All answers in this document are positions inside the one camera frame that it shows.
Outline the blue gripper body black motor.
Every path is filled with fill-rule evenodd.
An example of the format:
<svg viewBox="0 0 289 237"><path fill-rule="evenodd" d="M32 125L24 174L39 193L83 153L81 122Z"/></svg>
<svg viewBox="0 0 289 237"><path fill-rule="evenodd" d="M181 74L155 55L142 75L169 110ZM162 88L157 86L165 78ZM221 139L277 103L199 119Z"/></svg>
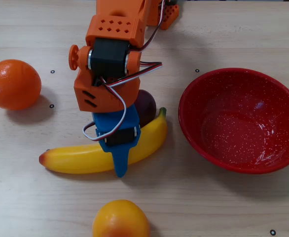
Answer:
<svg viewBox="0 0 289 237"><path fill-rule="evenodd" d="M124 110L112 113L93 113L97 136L110 132L121 120ZM118 130L109 137L100 140L101 146L135 146L140 137L140 119L134 105L127 108L124 120Z"/></svg>

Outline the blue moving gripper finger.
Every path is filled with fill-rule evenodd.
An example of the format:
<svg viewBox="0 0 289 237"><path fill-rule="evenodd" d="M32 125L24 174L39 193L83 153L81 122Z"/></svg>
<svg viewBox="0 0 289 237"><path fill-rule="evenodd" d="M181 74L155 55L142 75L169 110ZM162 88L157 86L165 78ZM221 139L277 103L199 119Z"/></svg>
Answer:
<svg viewBox="0 0 289 237"><path fill-rule="evenodd" d="M99 141L103 151L111 153L117 177L121 178L127 172L129 151L137 145L140 134L140 127L134 126L117 130L113 135Z"/></svg>

